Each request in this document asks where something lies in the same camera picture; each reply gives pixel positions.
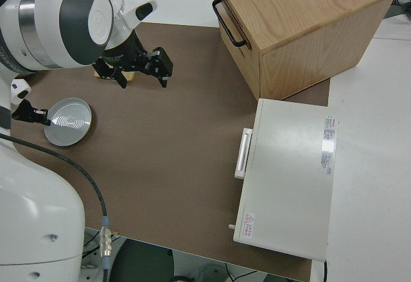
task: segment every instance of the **metal connector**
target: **metal connector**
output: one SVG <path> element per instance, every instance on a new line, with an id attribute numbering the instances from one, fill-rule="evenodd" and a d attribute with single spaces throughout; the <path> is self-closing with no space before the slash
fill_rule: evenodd
<path id="1" fill-rule="evenodd" d="M 111 256 L 111 231 L 103 226 L 100 232 L 100 256 Z"/>

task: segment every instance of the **wooden block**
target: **wooden block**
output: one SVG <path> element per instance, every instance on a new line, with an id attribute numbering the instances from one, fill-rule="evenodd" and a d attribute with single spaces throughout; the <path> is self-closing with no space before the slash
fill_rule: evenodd
<path id="1" fill-rule="evenodd" d="M 134 72 L 134 71 L 131 71 L 131 72 L 122 72 L 122 73 L 123 73 L 124 77 L 126 78 L 126 80 L 127 80 L 128 82 L 132 82 L 132 81 L 134 80 L 134 76 L 136 75 L 136 72 Z M 94 76 L 95 76 L 96 78 L 99 78 L 99 76 L 98 76 L 98 74 L 97 74 L 96 71 L 94 71 Z"/>

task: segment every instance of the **handle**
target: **handle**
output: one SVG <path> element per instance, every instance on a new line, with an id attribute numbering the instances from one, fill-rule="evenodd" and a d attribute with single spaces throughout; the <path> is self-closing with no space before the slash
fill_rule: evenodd
<path id="1" fill-rule="evenodd" d="M 229 36 L 230 41 L 231 41 L 232 44 L 234 44 L 234 46 L 236 46 L 237 48 L 239 48 L 240 46 L 245 46 L 247 44 L 247 41 L 245 39 L 242 40 L 242 41 L 236 41 L 236 39 L 232 36 L 232 33 L 229 30 L 229 28 L 227 27 L 226 23 L 224 22 L 222 16 L 218 12 L 216 6 L 220 3 L 222 3 L 222 2 L 223 2 L 223 0 L 214 0 L 213 1 L 213 10 L 214 10 L 214 13 L 217 15 L 217 19 L 220 21 L 220 23 L 223 26 L 225 32 L 227 33 L 227 36 Z"/>
<path id="2" fill-rule="evenodd" d="M 252 136 L 252 129 L 244 128 L 243 136 L 241 137 L 240 150 L 238 152 L 237 166 L 234 177 L 244 179 L 245 167 L 247 165 L 247 158 L 249 157 L 250 142 Z"/>

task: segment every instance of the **brown tabletop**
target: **brown tabletop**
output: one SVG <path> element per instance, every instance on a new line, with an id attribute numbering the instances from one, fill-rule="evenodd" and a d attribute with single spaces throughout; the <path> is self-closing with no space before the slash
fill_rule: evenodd
<path id="1" fill-rule="evenodd" d="M 91 67 L 49 71 L 31 81 L 38 109 L 77 97 L 92 108 L 92 128 L 79 143 L 52 145 L 43 127 L 13 122 L 14 136 L 52 148 L 81 164 L 98 183 L 111 228 L 120 235 L 301 281 L 311 261 L 232 240 L 242 181 L 234 169 L 244 127 L 257 101 L 217 28 L 142 24 L 146 48 L 162 46 L 174 63 L 168 88 L 138 74 L 127 89 L 99 80 Z M 329 82 L 288 100 L 326 105 Z M 63 176 L 85 207 L 86 226 L 100 228 L 89 183 L 68 164 L 17 146 Z"/>

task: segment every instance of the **warning label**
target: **warning label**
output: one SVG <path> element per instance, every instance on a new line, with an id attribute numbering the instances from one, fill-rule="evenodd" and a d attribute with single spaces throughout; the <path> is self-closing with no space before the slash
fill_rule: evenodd
<path id="1" fill-rule="evenodd" d="M 256 220 L 256 214 L 255 213 L 248 213 L 246 212 L 244 214 L 244 227 L 243 227 L 243 232 L 242 236 L 251 238 L 252 237 L 252 231 L 254 229 L 254 221 Z"/>

